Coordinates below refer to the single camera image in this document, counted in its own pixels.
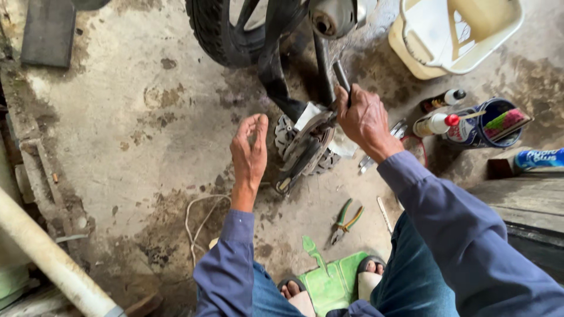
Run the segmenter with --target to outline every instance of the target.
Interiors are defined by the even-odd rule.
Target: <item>pliers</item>
[[[334,245],[339,240],[341,240],[341,238],[343,238],[343,235],[345,235],[345,232],[348,232],[350,230],[350,228],[358,221],[358,219],[362,215],[362,212],[364,212],[364,207],[361,206],[358,209],[358,211],[356,212],[356,215],[351,219],[351,221],[349,221],[349,222],[347,222],[347,224],[343,225],[343,223],[345,222],[345,216],[347,214],[347,210],[349,209],[351,202],[353,202],[352,198],[350,198],[347,201],[347,203],[345,204],[345,206],[341,210],[341,214],[339,215],[339,219],[337,220],[337,223],[335,224],[337,226],[337,229],[335,230],[335,232],[333,233],[333,236],[331,237],[331,244],[332,245]]]

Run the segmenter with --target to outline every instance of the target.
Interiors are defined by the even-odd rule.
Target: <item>brake disc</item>
[[[278,148],[278,154],[283,158],[298,131],[294,129],[292,120],[290,120],[287,115],[282,115],[280,119],[278,119],[278,125],[274,129],[274,133],[276,135],[274,143],[276,144],[276,148]],[[323,156],[319,159],[319,162],[310,175],[325,173],[328,169],[333,168],[339,162],[340,158],[339,155],[330,150],[325,150],[325,153],[323,153]]]

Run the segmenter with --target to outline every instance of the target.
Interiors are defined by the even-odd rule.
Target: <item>yellow plastic container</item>
[[[402,0],[388,40],[422,80],[466,74],[523,24],[520,0]]]

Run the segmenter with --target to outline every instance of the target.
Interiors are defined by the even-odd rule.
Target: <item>white pipe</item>
[[[0,228],[86,317],[126,317],[124,310],[51,240],[2,189]]]

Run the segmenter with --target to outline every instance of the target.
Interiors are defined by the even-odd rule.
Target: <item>sleeve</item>
[[[194,269],[196,316],[252,316],[254,215],[230,210],[217,244]]]
[[[461,316],[564,316],[564,290],[507,243],[498,214],[411,153],[378,171],[431,250]]]

